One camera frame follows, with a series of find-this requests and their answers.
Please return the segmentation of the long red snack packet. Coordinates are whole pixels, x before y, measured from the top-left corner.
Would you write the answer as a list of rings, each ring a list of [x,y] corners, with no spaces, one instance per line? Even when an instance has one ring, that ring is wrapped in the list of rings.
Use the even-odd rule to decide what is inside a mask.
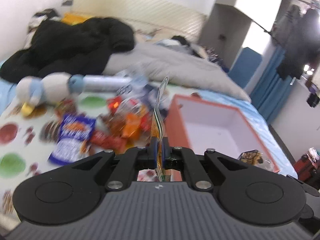
[[[114,150],[116,153],[123,153],[126,148],[126,140],[124,138],[107,135],[99,130],[93,131],[90,143],[105,150]]]

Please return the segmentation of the green clear snack packet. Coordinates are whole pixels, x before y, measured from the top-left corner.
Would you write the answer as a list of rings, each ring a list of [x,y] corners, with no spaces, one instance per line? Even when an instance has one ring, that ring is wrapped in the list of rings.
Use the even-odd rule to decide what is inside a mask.
[[[151,137],[156,138],[155,144],[155,159],[156,159],[156,174],[159,181],[165,180],[165,169],[163,168],[163,157],[162,157],[162,140],[165,133],[164,121],[161,116],[159,107],[161,98],[168,84],[168,77],[165,77],[158,89],[158,94],[155,102],[155,106],[152,113],[151,123]]]

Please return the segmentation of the orange snack packet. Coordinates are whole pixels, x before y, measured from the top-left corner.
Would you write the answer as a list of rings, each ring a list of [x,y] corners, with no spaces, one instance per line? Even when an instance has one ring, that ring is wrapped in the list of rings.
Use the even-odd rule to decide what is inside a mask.
[[[125,125],[122,130],[122,137],[131,141],[139,140],[141,134],[149,130],[149,124],[150,122],[147,115],[140,116],[135,113],[128,113],[125,116]]]

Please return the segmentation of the blue pickled cabbage snack bag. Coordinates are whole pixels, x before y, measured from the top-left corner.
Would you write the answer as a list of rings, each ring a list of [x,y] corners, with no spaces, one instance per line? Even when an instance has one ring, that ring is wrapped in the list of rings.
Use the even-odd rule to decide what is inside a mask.
[[[93,118],[65,114],[57,145],[48,160],[56,165],[68,165],[86,158],[95,123],[96,120]]]

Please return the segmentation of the small red foil snack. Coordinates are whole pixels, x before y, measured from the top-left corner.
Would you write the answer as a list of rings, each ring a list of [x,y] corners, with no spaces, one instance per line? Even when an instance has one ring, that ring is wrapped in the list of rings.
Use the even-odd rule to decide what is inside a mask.
[[[116,96],[106,100],[107,108],[112,115],[114,115],[119,108],[123,98],[121,96]]]

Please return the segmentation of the brown clear meat snack packet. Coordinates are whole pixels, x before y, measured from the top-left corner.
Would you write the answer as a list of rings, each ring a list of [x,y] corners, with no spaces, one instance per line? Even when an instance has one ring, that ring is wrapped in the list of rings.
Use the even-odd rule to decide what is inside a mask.
[[[238,160],[254,166],[264,163],[263,155],[258,150],[242,152],[242,154],[239,155]]]

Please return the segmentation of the brown sticks snack packet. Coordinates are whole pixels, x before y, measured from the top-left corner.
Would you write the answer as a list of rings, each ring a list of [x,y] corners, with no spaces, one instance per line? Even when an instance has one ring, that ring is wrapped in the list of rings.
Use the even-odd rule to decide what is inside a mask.
[[[58,117],[62,118],[65,114],[76,115],[77,108],[74,100],[65,99],[57,104],[55,107],[55,113]]]

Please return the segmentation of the white red snack pouch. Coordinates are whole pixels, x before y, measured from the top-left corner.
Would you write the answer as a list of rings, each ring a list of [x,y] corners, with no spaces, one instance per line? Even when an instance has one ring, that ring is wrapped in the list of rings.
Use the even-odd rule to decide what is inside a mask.
[[[120,103],[116,113],[121,115],[139,114],[142,106],[143,104],[139,99],[127,98]]]

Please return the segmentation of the fruit print tablecloth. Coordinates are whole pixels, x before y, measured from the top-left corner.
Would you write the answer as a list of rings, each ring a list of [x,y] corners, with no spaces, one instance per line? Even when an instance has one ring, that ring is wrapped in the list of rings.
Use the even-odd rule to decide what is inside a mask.
[[[77,114],[96,120],[95,129],[110,134],[101,120],[108,115],[106,100],[114,93],[82,93],[73,98]],[[1,114],[1,214],[17,218],[12,204],[15,188],[24,180],[58,167],[48,158],[54,150],[60,129],[55,107],[43,105],[23,116],[14,99]]]

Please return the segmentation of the white blue plush duck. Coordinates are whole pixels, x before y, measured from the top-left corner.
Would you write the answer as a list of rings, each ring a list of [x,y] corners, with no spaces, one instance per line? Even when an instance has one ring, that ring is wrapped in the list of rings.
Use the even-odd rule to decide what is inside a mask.
[[[84,76],[65,72],[53,73],[44,78],[27,76],[16,86],[16,98],[21,103],[21,113],[29,116],[42,104],[57,105],[84,90]]]

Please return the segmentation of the blue chair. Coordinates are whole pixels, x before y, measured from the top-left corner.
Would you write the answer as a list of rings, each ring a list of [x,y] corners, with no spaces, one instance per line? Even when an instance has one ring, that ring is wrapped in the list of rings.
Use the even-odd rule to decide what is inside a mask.
[[[251,48],[245,47],[237,57],[228,76],[241,88],[245,88],[260,66],[262,56]]]

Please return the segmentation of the red suitcase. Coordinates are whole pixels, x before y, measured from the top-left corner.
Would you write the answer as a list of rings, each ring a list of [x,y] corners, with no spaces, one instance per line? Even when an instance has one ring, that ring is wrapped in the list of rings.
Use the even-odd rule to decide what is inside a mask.
[[[306,153],[295,162],[293,167],[297,173],[298,179],[306,181],[311,178],[319,168],[319,155],[317,153],[315,155]]]

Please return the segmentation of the cream quilted headboard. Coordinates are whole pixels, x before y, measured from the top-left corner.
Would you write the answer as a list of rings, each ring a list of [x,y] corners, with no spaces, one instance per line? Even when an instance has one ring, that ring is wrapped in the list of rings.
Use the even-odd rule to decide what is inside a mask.
[[[134,31],[158,36],[181,35],[197,42],[207,16],[165,0],[73,0],[71,12],[81,16],[112,17]]]

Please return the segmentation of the grey wardrobe cabinet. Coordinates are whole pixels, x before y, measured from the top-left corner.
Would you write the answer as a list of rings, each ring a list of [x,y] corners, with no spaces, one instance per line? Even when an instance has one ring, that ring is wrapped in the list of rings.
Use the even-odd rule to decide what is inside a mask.
[[[234,7],[218,3],[214,4],[199,38],[199,44],[213,48],[229,69],[243,48],[262,55],[269,42],[269,34],[252,19]]]

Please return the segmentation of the yellow garment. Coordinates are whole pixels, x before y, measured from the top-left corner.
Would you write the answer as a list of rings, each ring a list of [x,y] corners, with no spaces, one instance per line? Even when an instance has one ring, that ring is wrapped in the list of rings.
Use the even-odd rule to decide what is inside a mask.
[[[61,20],[62,23],[67,25],[77,25],[84,23],[86,20],[92,18],[93,16],[89,15],[81,15],[81,14],[74,14],[71,12],[66,12]]]

